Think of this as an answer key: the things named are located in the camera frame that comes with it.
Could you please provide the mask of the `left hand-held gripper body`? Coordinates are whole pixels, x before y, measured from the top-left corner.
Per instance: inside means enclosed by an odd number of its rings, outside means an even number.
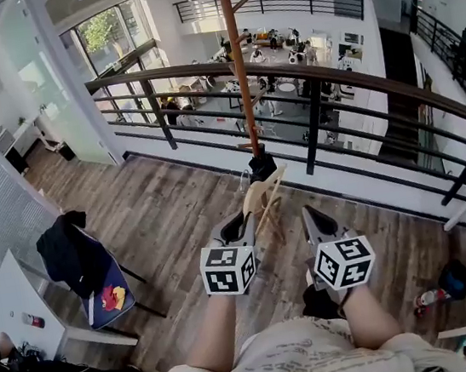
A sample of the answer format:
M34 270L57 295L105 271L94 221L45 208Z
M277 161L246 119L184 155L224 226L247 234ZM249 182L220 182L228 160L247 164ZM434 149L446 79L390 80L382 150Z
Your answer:
M211 295L245 295L257 273L255 245L245 246L245 214L235 213L212 228L201 249L200 274Z

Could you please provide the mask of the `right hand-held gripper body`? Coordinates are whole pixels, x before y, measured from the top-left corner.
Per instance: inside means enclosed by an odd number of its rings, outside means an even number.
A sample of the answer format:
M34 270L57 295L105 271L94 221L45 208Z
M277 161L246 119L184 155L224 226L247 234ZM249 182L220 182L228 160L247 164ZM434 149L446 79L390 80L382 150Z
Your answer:
M313 254L307 266L315 289L350 289L367 283L376 259L368 239L329 215L324 217L324 231L310 233L302 218Z

